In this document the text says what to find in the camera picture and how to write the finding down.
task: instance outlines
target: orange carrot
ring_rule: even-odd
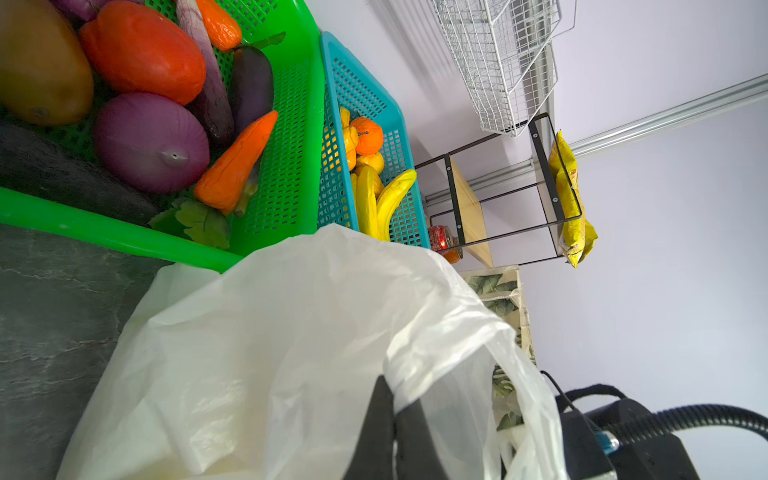
[[[197,0],[203,15],[210,43],[221,51],[229,51],[243,43],[243,31],[232,15],[221,8],[216,0]]]
[[[248,175],[264,151],[275,123],[277,112],[271,111],[248,125],[235,143],[203,174],[194,188],[194,196],[209,207],[229,215],[237,205]]]

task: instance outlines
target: gray countertop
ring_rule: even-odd
[[[167,262],[0,225],[0,478],[52,480],[125,321]]]

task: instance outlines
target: red can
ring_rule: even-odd
[[[445,225],[435,225],[429,228],[429,245],[433,251],[443,255],[449,263],[457,263],[464,258],[464,252],[461,248],[449,252],[440,251],[458,245],[458,238],[452,237],[451,229]]]

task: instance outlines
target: white plastic bag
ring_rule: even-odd
[[[498,478],[496,361],[527,426],[508,478],[566,478],[554,398],[430,250],[335,225],[224,275],[163,268],[124,328],[58,480],[342,478],[377,376],[422,398],[452,479]]]

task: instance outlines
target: chip bag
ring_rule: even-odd
[[[592,251],[594,242],[598,239],[594,227],[587,222],[584,214],[584,203],[578,189],[578,165],[573,151],[563,140],[562,132],[558,132],[557,139],[552,143],[549,154],[549,169],[554,177],[555,187],[558,189],[561,205],[565,218],[581,217],[563,223],[558,228],[558,242],[560,250],[568,257],[568,262],[574,268]]]

